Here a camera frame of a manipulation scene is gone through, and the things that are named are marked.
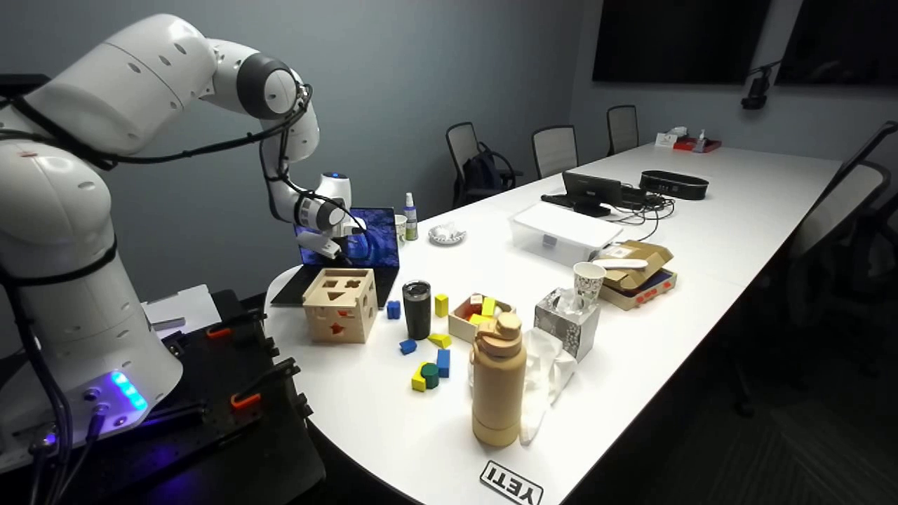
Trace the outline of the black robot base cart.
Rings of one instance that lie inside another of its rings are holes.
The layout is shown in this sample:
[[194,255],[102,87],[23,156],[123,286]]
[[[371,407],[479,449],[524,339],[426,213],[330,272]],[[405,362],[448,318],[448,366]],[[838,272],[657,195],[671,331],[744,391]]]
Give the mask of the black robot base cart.
[[265,335],[265,316],[220,296],[221,324],[166,339],[179,384],[158,404],[116,376],[75,400],[84,424],[72,480],[51,502],[51,471],[26,460],[0,478],[0,505],[301,505],[325,467],[309,435],[301,366]]

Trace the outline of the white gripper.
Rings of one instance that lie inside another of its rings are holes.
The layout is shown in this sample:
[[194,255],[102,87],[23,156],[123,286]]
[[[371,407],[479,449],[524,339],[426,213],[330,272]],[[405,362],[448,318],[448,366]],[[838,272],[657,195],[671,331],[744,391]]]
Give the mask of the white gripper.
[[340,258],[342,255],[342,248],[336,245],[335,234],[330,230],[309,230],[309,229],[297,229],[294,230],[294,241],[302,248],[302,251],[312,251],[322,258]]

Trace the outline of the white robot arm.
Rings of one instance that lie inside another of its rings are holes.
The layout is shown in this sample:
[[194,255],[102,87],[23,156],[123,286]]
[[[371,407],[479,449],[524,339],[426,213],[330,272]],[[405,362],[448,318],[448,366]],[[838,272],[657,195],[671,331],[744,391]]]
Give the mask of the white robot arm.
[[4,445],[75,440],[140,424],[183,380],[119,255],[105,174],[138,164],[185,107],[207,102],[260,125],[251,139],[276,220],[335,258],[349,212],[291,182],[321,144],[312,87],[290,64],[210,41],[173,14],[138,20],[37,91],[4,105],[0,262],[29,366],[4,389]]

